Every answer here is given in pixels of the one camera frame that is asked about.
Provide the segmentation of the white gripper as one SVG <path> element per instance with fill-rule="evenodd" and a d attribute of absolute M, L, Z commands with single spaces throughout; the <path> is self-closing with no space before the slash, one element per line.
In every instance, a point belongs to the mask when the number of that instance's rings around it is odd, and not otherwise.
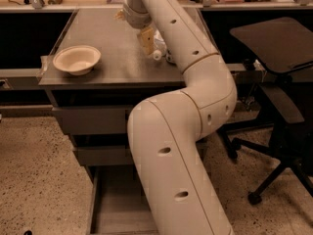
<path fill-rule="evenodd" d="M 119 10 L 114 18 L 126 20 L 133 28 L 141 29 L 137 34 L 141 48 L 146 55 L 151 55 L 154 52 L 154 29 L 149 26 L 152 19 L 148 13 L 136 12 L 127 3 L 124 3 L 123 10 Z"/>

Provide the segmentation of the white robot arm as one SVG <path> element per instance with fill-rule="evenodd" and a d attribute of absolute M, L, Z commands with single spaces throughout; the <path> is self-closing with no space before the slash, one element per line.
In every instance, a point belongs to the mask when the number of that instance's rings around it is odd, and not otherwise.
<path fill-rule="evenodd" d="M 177 0 L 125 0 L 123 16 L 134 28 L 156 25 L 186 84 L 143 100 L 127 123 L 159 235 L 235 235 L 196 146 L 235 109 L 229 69 Z"/>

